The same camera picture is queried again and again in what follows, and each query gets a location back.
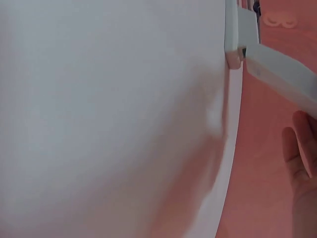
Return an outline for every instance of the curved edge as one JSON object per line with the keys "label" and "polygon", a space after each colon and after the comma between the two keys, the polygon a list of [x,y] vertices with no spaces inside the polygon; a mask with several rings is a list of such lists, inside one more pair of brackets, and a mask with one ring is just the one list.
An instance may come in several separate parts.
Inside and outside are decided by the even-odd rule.
{"label": "curved edge", "polygon": [[227,105],[227,140],[218,176],[212,190],[204,198],[202,206],[191,229],[187,232],[186,238],[215,237],[220,222],[225,198],[227,195],[231,168],[233,164],[236,139],[238,134],[240,105],[242,95],[243,67],[237,70],[230,70],[229,91]]}

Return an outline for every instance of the hand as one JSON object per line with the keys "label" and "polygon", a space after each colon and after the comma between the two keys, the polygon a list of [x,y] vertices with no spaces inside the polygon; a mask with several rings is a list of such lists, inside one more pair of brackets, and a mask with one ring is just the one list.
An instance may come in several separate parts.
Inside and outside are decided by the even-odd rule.
{"label": "hand", "polygon": [[293,237],[317,238],[317,120],[298,111],[293,123],[307,160],[305,168],[294,130],[284,128],[283,156],[294,193]]}

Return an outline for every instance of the white plastic hinge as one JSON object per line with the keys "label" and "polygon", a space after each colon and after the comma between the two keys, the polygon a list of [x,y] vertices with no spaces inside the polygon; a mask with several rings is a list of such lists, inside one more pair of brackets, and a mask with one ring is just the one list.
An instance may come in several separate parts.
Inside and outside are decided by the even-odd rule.
{"label": "white plastic hinge", "polygon": [[230,69],[241,67],[317,118],[317,75],[299,61],[260,43],[257,15],[226,0],[224,50]]}

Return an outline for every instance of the pink floor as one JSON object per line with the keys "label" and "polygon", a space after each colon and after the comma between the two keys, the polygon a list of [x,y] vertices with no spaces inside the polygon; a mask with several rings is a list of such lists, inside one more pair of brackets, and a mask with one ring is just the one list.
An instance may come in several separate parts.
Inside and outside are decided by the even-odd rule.
{"label": "pink floor", "polygon": [[[261,6],[263,44],[317,72],[317,1],[262,0]],[[292,196],[280,135],[295,110],[245,70],[236,152],[217,238],[291,237]]]}

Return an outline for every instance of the finger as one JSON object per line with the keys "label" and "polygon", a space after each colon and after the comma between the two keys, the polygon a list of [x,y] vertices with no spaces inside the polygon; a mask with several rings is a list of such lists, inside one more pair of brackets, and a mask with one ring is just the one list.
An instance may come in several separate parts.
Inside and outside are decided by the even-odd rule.
{"label": "finger", "polygon": [[317,176],[317,143],[308,121],[308,115],[301,111],[295,112],[293,114],[293,123],[298,140],[307,158],[309,170],[313,177]]}
{"label": "finger", "polygon": [[307,119],[308,119],[309,126],[313,132],[313,136],[316,140],[317,139],[317,120],[308,114],[307,114]]}
{"label": "finger", "polygon": [[300,155],[296,134],[291,127],[283,129],[282,144],[284,161],[295,191],[300,183],[309,179],[309,175]]}

